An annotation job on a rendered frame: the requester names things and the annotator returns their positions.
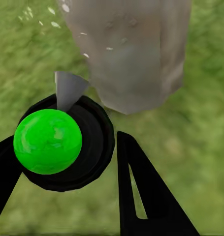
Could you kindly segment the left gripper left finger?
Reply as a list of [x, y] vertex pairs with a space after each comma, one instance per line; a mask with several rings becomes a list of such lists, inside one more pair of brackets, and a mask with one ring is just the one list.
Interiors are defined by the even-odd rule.
[[14, 135], [0, 143], [0, 214], [22, 170], [14, 153]]

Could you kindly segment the pesticide atomizer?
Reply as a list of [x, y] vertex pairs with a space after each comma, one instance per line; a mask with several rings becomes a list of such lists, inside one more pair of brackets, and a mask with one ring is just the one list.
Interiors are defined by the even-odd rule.
[[56, 94], [31, 106], [20, 119], [14, 153], [32, 183], [64, 192], [99, 178], [116, 141], [104, 108], [83, 95], [90, 82], [65, 71], [56, 71], [55, 79]]

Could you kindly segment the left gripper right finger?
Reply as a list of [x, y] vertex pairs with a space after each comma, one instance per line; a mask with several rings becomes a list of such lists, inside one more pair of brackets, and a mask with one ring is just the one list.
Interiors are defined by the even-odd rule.
[[[121, 236], [200, 236], [136, 139], [117, 131]], [[130, 164], [148, 219], [139, 219]]]

